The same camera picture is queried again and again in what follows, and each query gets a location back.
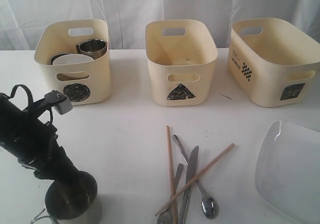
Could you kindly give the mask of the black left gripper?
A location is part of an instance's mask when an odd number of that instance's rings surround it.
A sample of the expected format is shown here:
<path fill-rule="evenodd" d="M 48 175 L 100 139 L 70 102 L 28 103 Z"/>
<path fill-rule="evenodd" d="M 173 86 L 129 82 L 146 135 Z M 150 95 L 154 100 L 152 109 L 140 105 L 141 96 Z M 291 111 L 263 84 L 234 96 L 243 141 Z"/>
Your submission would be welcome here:
<path fill-rule="evenodd" d="M 34 152 L 18 158 L 18 163 L 27 169 L 34 170 L 38 179 L 50 179 L 65 185 L 75 185 L 80 180 L 80 171 L 68 158 L 64 148 L 57 143 L 57 135 L 50 136 L 48 141 Z"/>

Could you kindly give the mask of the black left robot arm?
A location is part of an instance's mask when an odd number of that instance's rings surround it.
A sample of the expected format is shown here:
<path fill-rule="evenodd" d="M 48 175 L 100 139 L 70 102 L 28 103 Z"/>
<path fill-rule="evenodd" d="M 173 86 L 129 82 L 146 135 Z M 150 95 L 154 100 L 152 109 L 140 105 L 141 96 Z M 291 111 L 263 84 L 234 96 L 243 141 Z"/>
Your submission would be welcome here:
<path fill-rule="evenodd" d="M 1 147 L 15 156 L 21 166 L 33 170 L 38 179 L 55 180 L 66 185 L 78 183 L 81 173 L 57 143 L 57 129 L 51 120 L 42 123 L 38 119 L 52 108 L 61 115 L 68 113 L 72 109 L 69 98 L 53 91 L 21 110 L 9 96 L 4 93 L 0 96 Z"/>

